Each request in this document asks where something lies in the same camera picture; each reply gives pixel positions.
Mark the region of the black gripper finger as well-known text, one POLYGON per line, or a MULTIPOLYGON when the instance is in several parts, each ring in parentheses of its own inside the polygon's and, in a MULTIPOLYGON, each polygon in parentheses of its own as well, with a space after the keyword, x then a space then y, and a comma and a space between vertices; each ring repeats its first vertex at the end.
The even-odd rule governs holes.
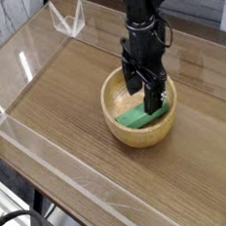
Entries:
POLYGON ((148 82, 144 85, 144 111, 151 115, 158 111, 163 105, 163 93, 166 85, 159 81, 148 82))
POLYGON ((142 89, 142 79, 137 75, 136 70, 127 61, 122 61, 123 75, 126 87, 130 95, 136 94, 142 89))

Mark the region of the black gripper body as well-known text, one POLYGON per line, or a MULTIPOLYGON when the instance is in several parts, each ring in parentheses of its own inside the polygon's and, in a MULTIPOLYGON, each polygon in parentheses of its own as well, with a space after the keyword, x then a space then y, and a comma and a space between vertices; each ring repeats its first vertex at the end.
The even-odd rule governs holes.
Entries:
POLYGON ((127 61, 142 79, 165 83, 168 78, 162 58, 166 50, 164 25, 158 20, 142 23, 126 21, 129 38, 121 39, 122 61, 127 61))

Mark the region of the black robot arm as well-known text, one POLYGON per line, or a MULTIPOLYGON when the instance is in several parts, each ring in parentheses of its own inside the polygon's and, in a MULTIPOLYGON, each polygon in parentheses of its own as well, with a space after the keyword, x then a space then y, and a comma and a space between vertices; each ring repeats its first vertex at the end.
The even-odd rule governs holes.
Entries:
POLYGON ((162 64, 170 26, 160 7, 165 0, 123 0, 128 37, 122 37, 122 67, 130 95, 144 89, 144 112, 153 114, 163 107, 166 97, 166 69, 162 64))

